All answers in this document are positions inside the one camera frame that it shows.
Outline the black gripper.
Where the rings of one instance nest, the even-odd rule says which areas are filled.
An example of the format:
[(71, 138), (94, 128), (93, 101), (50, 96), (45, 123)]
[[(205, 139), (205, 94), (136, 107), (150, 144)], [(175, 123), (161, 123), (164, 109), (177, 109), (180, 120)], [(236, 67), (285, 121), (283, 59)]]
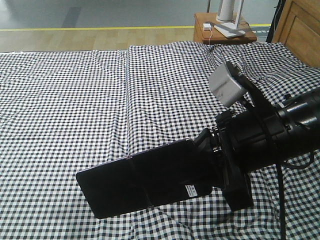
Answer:
[(253, 197), (248, 173), (285, 160), (270, 133), (256, 116), (246, 111), (233, 116), (227, 110), (216, 117), (219, 141), (224, 156), (223, 174), (213, 160), (217, 138), (208, 128), (193, 140), (195, 150), (164, 149), (159, 152), (161, 187), (177, 190), (184, 185), (209, 185), (222, 188), (231, 208), (252, 207)]

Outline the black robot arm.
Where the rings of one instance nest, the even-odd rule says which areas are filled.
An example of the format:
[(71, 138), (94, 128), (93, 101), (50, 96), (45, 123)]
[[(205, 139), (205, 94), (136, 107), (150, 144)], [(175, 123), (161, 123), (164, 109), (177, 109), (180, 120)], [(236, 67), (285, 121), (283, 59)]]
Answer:
[(259, 90), (251, 96), (253, 103), (240, 99), (245, 112), (232, 116), (225, 111), (216, 117), (214, 129), (166, 147), (172, 173), (161, 204), (205, 196), (216, 187), (232, 211), (251, 207), (250, 172), (270, 165), (293, 168), (288, 159), (319, 149), (318, 88), (275, 106)]

